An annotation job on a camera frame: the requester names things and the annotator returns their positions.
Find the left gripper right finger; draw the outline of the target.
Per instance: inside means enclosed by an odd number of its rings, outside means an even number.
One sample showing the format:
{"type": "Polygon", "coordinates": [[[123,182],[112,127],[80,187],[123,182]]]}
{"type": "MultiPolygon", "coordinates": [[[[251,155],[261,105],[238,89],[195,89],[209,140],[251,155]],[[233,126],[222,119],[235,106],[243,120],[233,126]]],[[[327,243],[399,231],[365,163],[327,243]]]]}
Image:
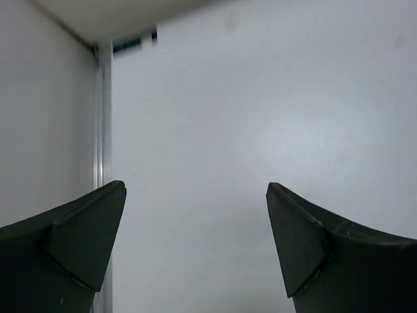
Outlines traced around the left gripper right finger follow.
{"type": "Polygon", "coordinates": [[[297,312],[415,312],[416,241],[350,221],[279,183],[266,193],[297,312]]]}

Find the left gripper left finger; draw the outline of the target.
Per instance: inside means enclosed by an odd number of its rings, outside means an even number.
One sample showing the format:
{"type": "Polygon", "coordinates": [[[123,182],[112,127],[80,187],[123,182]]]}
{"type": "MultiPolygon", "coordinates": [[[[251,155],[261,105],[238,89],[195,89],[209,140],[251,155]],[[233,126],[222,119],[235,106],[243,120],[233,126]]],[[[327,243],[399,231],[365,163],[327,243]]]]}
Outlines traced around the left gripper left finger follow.
{"type": "Polygon", "coordinates": [[[112,181],[1,228],[1,311],[89,312],[100,292],[126,201],[112,181]]]}

